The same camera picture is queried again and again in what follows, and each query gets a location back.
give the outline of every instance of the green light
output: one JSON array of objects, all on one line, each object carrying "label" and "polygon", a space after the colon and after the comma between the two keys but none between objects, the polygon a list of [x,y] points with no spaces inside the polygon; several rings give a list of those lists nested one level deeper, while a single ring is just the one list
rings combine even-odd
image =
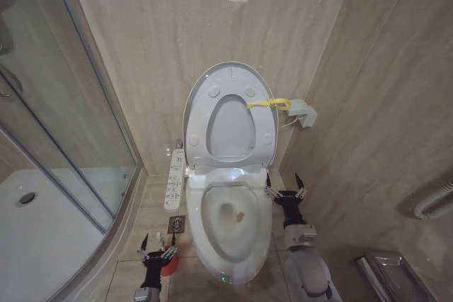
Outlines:
[{"label": "green light", "polygon": [[233,284],[232,280],[230,280],[230,278],[228,278],[226,276],[222,276],[220,278],[220,281],[222,281],[223,283],[226,283],[226,284]]}]

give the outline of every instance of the floor drain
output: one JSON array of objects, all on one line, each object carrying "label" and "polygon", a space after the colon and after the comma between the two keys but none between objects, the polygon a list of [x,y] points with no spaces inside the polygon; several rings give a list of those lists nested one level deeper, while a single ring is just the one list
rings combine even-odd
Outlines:
[{"label": "floor drain", "polygon": [[185,215],[173,216],[168,220],[168,233],[183,233],[185,225]]},{"label": "floor drain", "polygon": [[19,198],[20,205],[27,205],[30,204],[36,198],[36,194],[34,192],[29,192],[28,194],[23,195]]}]

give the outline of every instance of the yellow strap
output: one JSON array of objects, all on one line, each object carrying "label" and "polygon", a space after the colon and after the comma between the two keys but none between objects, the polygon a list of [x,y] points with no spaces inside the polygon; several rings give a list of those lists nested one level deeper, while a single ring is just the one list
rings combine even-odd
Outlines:
[{"label": "yellow strap", "polygon": [[269,100],[262,100],[260,102],[256,102],[253,104],[247,104],[247,108],[251,109],[255,106],[263,106],[263,107],[270,107],[276,108],[278,110],[289,110],[291,108],[291,102],[285,98],[276,98],[276,99],[269,99]]}]

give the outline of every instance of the toilet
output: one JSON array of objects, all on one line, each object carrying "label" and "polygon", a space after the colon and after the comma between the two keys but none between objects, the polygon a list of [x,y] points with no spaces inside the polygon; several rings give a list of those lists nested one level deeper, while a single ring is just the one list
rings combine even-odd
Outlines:
[{"label": "toilet", "polygon": [[212,276],[228,284],[252,280],[268,255],[272,202],[265,184],[278,118],[275,108],[248,109],[246,103],[271,98],[257,71],[225,62],[200,77],[185,105],[185,198],[193,245]]}]

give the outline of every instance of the shower enclosure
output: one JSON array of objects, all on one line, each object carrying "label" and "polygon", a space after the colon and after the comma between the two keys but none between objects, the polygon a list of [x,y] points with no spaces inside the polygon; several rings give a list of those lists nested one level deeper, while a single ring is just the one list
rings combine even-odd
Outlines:
[{"label": "shower enclosure", "polygon": [[0,301],[59,291],[139,170],[70,10],[68,0],[0,0]]}]

